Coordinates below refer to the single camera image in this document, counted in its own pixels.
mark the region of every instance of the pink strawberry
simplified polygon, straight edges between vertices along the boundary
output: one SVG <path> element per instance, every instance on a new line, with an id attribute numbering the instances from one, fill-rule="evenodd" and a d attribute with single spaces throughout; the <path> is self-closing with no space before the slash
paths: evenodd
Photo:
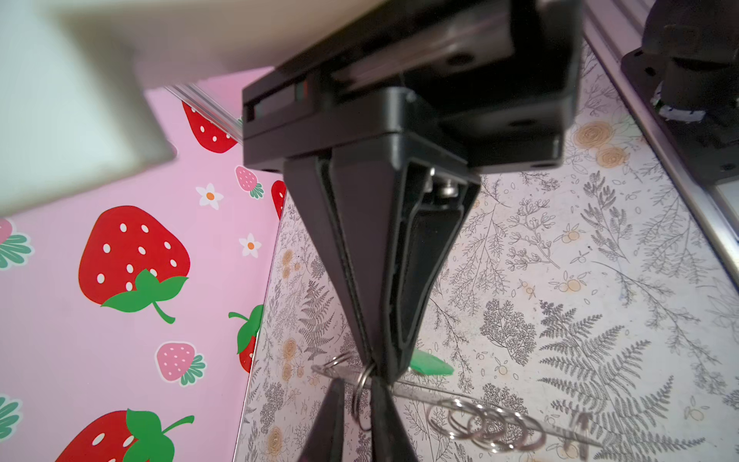
<path id="1" fill-rule="evenodd" d="M 241 189 L 249 193 L 254 199 L 262 199 L 265 190 L 262 185 L 256 181 L 256 175 L 242 166 L 236 166 L 236 179 L 239 181 Z"/>
<path id="2" fill-rule="evenodd" d="M 11 234 L 13 234 L 13 225 L 5 218 L 0 218 L 0 244 L 7 241 Z"/>
<path id="3" fill-rule="evenodd" d="M 162 344 L 157 351 L 159 374 L 166 381 L 180 380 L 183 387 L 202 378 L 205 362 L 202 355 L 195 355 L 195 347 L 186 342 Z"/>

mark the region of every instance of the key ring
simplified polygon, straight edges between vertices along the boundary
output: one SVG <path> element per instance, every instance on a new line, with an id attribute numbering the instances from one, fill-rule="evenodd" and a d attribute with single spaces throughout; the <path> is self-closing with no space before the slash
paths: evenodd
<path id="1" fill-rule="evenodd" d="M 505 433 L 501 434 L 501 432 L 496 432 L 491 434 L 490 436 L 484 436 L 484 433 L 481 434 L 481 436 L 477 438 L 472 438 L 472 442 L 479 448 L 484 449 L 488 452 L 493 453 L 501 453 L 501 452 L 510 452 L 516 449 L 517 446 L 521 445 L 523 441 L 525 441 L 526 437 L 528 436 L 528 429 L 526 427 L 526 423 L 521 418 L 521 414 L 518 412 L 512 412 L 509 410 L 505 410 L 502 407 L 488 407 L 485 408 L 483 411 L 484 418 L 486 420 L 490 420 L 490 414 L 494 413 L 498 418 L 505 421 L 505 417 L 511 415 L 513 416 L 514 420 L 516 421 L 516 425 L 521 429 L 521 436 L 516 440 L 514 444 L 506 443 L 505 441 L 498 441 L 496 438 L 499 438 L 501 435 L 504 435 Z M 468 430 L 471 431 L 472 421 L 467 423 Z M 484 431 L 485 421 L 483 421 L 482 429 Z"/>
<path id="2" fill-rule="evenodd" d="M 455 431 L 451 431 L 449 429 L 446 429 L 442 427 L 441 425 L 437 424 L 434 419 L 431 418 L 431 411 L 435 407 L 454 407 L 454 409 L 449 409 L 449 413 L 447 415 L 447 421 L 449 421 L 449 425 L 452 426 L 452 428 Z M 461 412 L 467 412 L 468 414 L 472 414 L 472 417 L 470 419 L 474 419 L 475 417 L 479 417 L 480 419 L 484 420 L 483 410 L 482 407 L 479 404 L 472 404 L 465 401 L 461 401 L 459 398 L 451 398 L 451 399 L 443 399 L 439 402 L 437 402 L 433 406 L 429 406 L 426 409 L 426 421 L 429 422 L 429 426 L 440 435 L 446 436 L 447 438 L 450 438 L 452 440 L 468 440 L 470 438 L 473 438 L 477 432 L 472 432 L 469 429 L 465 430 L 465 427 L 459 423 L 455 418 L 452 417 L 452 414 L 454 412 L 461 411 Z"/>
<path id="3" fill-rule="evenodd" d="M 352 418 L 354 419 L 354 422 L 356 422 L 357 425 L 359 425 L 359 428 L 365 432 L 369 432 L 372 429 L 372 426 L 370 426 L 369 428 L 364 428 L 362 426 L 362 423 L 359 420 L 359 403 L 362 397 L 362 392 L 364 391 L 364 384 L 366 384 L 367 379 L 369 378 L 373 370 L 375 370 L 375 363 L 371 362 L 364 368 L 362 373 L 359 374 L 359 377 L 357 378 L 357 383 L 354 386 L 354 391 L 352 391 L 352 407 L 351 407 Z"/>

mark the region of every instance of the orange flower illustration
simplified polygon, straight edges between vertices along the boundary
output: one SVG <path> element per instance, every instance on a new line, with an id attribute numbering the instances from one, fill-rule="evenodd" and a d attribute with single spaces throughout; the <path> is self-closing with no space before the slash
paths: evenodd
<path id="1" fill-rule="evenodd" d="M 285 358 L 286 361 L 290 361 L 295 358 L 295 353 L 297 353 L 297 351 L 298 343 L 295 339 L 285 340 L 285 343 L 282 345 L 282 357 Z"/>
<path id="2" fill-rule="evenodd" d="M 282 367 L 282 380 L 288 381 L 290 380 L 290 377 L 293 376 L 293 367 L 289 364 L 286 364 Z"/>
<path id="3" fill-rule="evenodd" d="M 603 146 L 613 137 L 613 127 L 608 122 L 590 122 L 581 126 L 573 137 L 575 145 L 590 149 Z"/>
<path id="4" fill-rule="evenodd" d="M 273 427 L 267 436 L 267 453 L 275 457 L 280 451 L 282 451 L 282 430 L 279 427 Z"/>
<path id="5" fill-rule="evenodd" d="M 629 154 L 618 146 L 600 148 L 596 156 L 598 165 L 606 169 L 624 165 L 627 160 L 629 160 Z"/>
<path id="6" fill-rule="evenodd" d="M 282 254 L 282 264 L 289 265 L 292 259 L 293 259 L 293 250 L 287 249 L 285 253 Z"/>

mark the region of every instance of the pink wallpaper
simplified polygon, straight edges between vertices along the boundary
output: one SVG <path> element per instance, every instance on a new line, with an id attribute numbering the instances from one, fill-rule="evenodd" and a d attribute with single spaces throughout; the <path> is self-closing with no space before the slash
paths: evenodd
<path id="1" fill-rule="evenodd" d="M 280 177 L 237 175 L 240 145 L 204 149 L 180 101 L 148 98 L 174 162 L 0 220 L 0 461 L 233 456 L 248 374 L 228 314 L 264 302 Z"/>

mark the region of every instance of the metal screw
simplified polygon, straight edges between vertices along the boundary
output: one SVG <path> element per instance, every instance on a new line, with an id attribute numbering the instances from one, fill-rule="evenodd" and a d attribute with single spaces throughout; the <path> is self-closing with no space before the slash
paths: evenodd
<path id="1" fill-rule="evenodd" d="M 436 169 L 431 167 L 431 170 L 429 170 L 429 176 L 426 177 L 426 184 L 423 185 L 423 192 L 433 192 L 434 191 L 434 174 L 436 173 Z"/>
<path id="2" fill-rule="evenodd" d="M 449 199 L 450 197 L 456 197 L 459 194 L 459 188 L 457 183 L 452 180 L 444 180 L 441 183 L 441 187 L 437 190 L 437 194 L 442 199 Z"/>

